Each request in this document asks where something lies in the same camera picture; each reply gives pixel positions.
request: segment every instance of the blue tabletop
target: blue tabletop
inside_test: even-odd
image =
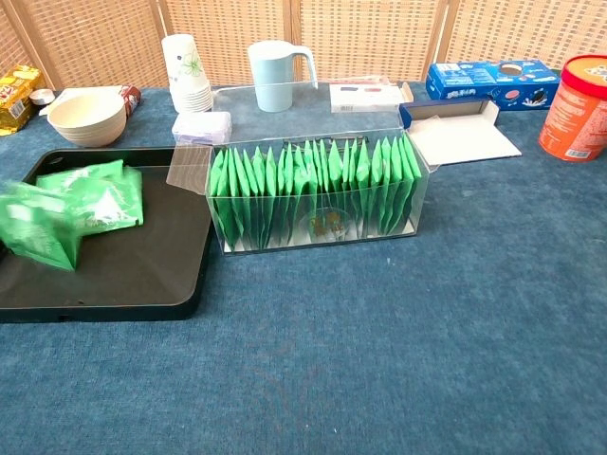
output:
[[[414,92],[421,96],[421,85]],[[114,147],[172,145],[167,90]],[[0,453],[605,453],[607,156],[431,176],[412,238],[223,257],[167,322],[0,325]],[[43,118],[0,178],[71,147]]]

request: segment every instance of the acrylic organizer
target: acrylic organizer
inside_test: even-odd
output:
[[[204,174],[197,192],[206,194],[222,251],[414,235],[430,169],[397,108],[331,113],[329,82],[286,85],[292,106],[271,114],[258,108],[253,86],[216,91],[213,110],[230,112],[231,142],[182,154],[182,169],[195,162]]]

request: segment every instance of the green packet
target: green packet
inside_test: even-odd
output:
[[[121,177],[80,177],[71,183],[70,210],[82,235],[143,224],[141,172],[124,168]]]
[[[92,164],[84,168],[64,171],[62,173],[40,175],[36,179],[36,186],[45,190],[62,191],[69,188],[72,183],[82,177],[122,177],[123,164],[121,159],[117,159],[109,163]]]
[[[27,184],[11,187],[0,196],[0,240],[16,255],[75,270],[82,236],[68,199]]]

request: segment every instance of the pitcher handle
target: pitcher handle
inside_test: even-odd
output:
[[[293,47],[293,55],[303,55],[307,60],[307,68],[310,70],[310,78],[314,83],[314,88],[319,88],[319,82],[316,78],[316,66],[314,65],[314,56],[312,55],[312,51],[309,47],[306,47],[305,45],[295,45]]]

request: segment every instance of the stack of paper cups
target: stack of paper cups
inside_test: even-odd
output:
[[[202,67],[193,36],[177,34],[163,38],[162,52],[175,110],[189,113],[211,109],[211,83]]]

